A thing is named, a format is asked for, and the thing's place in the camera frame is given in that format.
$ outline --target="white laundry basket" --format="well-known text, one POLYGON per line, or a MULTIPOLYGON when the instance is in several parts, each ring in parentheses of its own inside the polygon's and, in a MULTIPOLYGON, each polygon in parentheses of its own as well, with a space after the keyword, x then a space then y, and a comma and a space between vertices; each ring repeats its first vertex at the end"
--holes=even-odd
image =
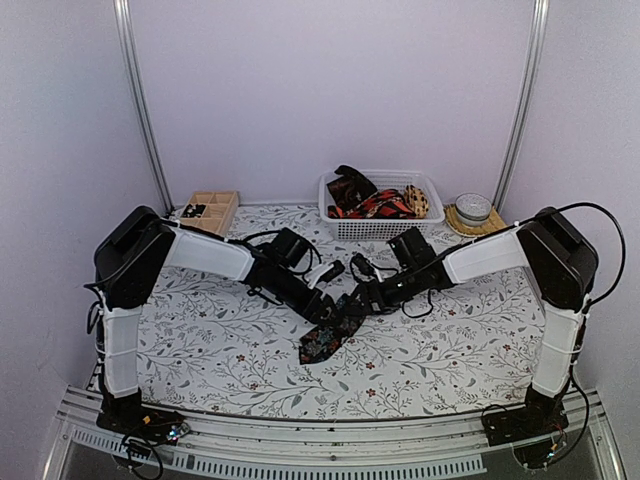
POLYGON ((444 222, 444 209, 438 192, 431 181, 420 172, 399 172, 391 170, 361 170, 378 190, 395 188, 404 193, 407 185, 421 189, 429 201, 427 217, 421 220, 386 220, 386 219, 337 219, 329 218, 327 208, 335 205, 327 183, 337 179, 339 175, 327 173, 320 178, 320 197, 318 208, 320 218, 329 225, 336 240, 390 240, 396 235, 417 227, 423 235, 428 235, 434 225, 444 222))

